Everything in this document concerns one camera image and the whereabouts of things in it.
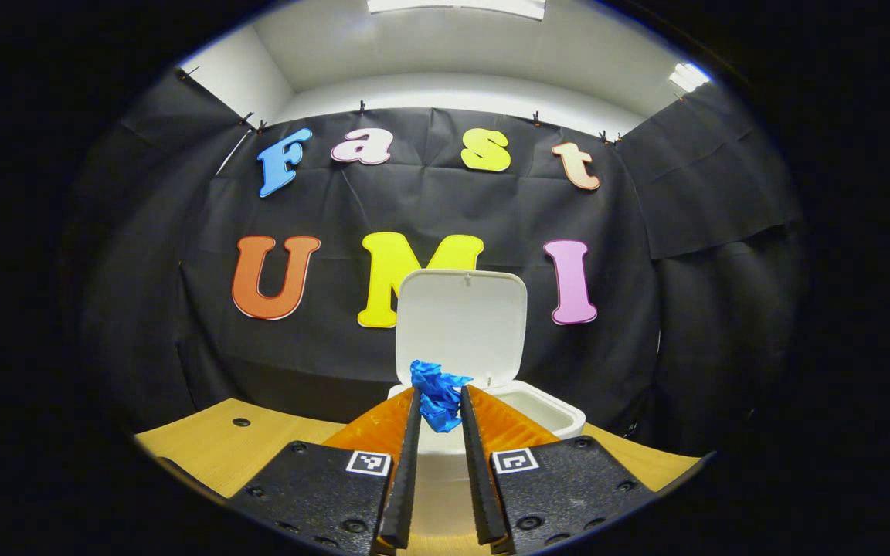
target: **table surface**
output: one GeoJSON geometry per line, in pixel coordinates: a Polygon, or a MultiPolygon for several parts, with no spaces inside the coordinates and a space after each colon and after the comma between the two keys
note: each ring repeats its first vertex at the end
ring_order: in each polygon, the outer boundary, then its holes
{"type": "MultiPolygon", "coordinates": [[[[231,497],[254,478],[290,441],[321,444],[342,429],[342,423],[283,414],[238,400],[212,408],[135,436],[154,457],[166,457],[209,489],[231,497]],[[250,421],[236,426],[233,419],[250,421]]],[[[688,471],[699,458],[670,454],[621,439],[586,423],[589,434],[651,490],[660,490],[688,471]]],[[[476,534],[425,537],[411,534],[399,556],[490,554],[490,545],[477,545],[476,534]]]]}

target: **white box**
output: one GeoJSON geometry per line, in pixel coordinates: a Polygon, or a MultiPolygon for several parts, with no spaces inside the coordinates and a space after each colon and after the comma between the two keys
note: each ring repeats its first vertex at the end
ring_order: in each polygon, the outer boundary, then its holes
{"type": "MultiPolygon", "coordinates": [[[[515,380],[527,325],[527,287],[516,275],[483,270],[423,269],[400,283],[396,302],[396,376],[388,398],[410,387],[416,359],[469,376],[559,439],[583,432],[586,415],[515,380]]],[[[434,432],[421,418],[410,530],[424,536],[474,532],[462,425],[434,432]]]]}

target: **letter f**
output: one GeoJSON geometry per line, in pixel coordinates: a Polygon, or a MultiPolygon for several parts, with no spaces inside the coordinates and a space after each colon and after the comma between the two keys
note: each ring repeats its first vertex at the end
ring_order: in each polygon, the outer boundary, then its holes
{"type": "Polygon", "coordinates": [[[294,179],[296,172],[293,168],[287,168],[287,162],[293,166],[301,161],[304,149],[298,141],[307,141],[310,138],[311,130],[302,127],[297,133],[284,137],[273,147],[260,152],[256,158],[263,162],[263,187],[260,189],[260,197],[266,197],[294,179]]]}

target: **black curtain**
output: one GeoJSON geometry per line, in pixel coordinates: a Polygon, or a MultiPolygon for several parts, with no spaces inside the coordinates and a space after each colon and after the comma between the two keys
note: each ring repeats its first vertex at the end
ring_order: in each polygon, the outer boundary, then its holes
{"type": "Polygon", "coordinates": [[[307,117],[246,134],[235,113],[181,77],[167,76],[96,146],[68,233],[85,277],[73,313],[89,366],[132,429],[225,398],[336,422],[385,398],[398,382],[393,330],[356,320],[370,274],[362,239],[374,232],[402,233],[423,265],[445,236],[483,239],[477,268],[528,286],[517,378],[649,446],[714,449],[782,372],[801,288],[798,208],[776,149],[713,85],[604,144],[518,117],[438,109],[307,117]],[[297,177],[259,197],[257,156],[302,127],[312,138],[297,177]],[[391,159],[333,161],[332,147],[363,127],[393,133],[391,159]],[[508,137],[510,168],[466,168],[462,136],[473,127],[508,137]],[[566,178],[551,152],[566,141],[593,156],[597,190],[566,178]],[[321,240],[289,317],[251,319],[234,306],[244,236],[277,242],[265,294],[283,286],[287,237],[321,240]],[[590,323],[551,319],[559,300],[542,247],[553,239],[589,247],[590,323]]]}
{"type": "Polygon", "coordinates": [[[63,246],[66,323],[90,381],[126,425],[195,411],[177,344],[177,266],[208,182],[250,130],[182,71],[163,76],[92,147],[72,187],[63,246]]]}
{"type": "Polygon", "coordinates": [[[801,211],[776,145],[710,83],[617,144],[661,300],[654,446],[702,455],[776,391],[805,285],[801,211]]]}

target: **container lid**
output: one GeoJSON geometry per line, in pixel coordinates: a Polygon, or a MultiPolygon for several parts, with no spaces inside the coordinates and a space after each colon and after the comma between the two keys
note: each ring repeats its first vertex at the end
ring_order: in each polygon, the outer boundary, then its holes
{"type": "Polygon", "coordinates": [[[520,369],[526,327],[527,287],[516,275],[416,270],[396,300],[396,376],[409,386],[420,359],[479,388],[504,386],[520,369]]]}

